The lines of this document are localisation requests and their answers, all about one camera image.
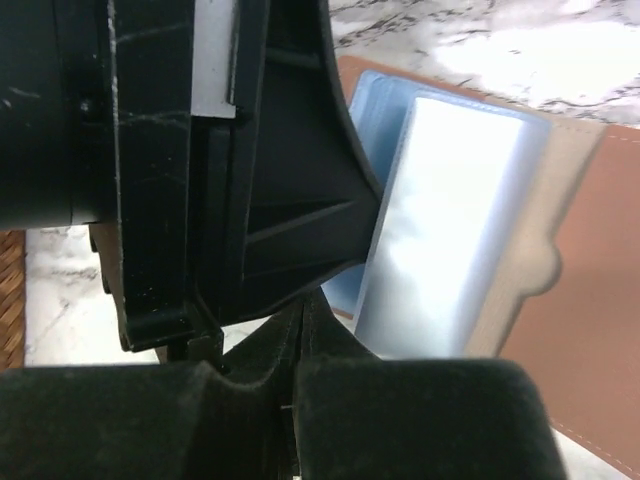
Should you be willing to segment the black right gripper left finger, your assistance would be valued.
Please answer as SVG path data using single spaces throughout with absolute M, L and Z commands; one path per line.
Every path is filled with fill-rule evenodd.
M 14 369 L 1 377 L 5 479 L 289 479 L 303 305 L 214 362 Z

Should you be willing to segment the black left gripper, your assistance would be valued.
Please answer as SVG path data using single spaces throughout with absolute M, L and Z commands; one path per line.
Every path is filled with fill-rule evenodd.
M 5 1 L 1 226 L 90 227 L 124 349 L 190 336 L 194 123 L 231 134 L 219 317 L 364 261 L 380 185 L 324 1 Z

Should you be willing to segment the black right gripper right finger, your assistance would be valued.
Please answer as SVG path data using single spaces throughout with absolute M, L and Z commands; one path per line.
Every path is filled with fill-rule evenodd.
M 294 428 L 305 479 L 562 479 L 536 386 L 500 359 L 383 360 L 302 303 Z

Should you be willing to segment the tan leather card holder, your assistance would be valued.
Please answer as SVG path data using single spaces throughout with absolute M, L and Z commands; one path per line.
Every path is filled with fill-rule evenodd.
M 338 61 L 384 189 L 365 265 L 324 286 L 387 359 L 493 357 L 564 442 L 639 475 L 639 133 Z

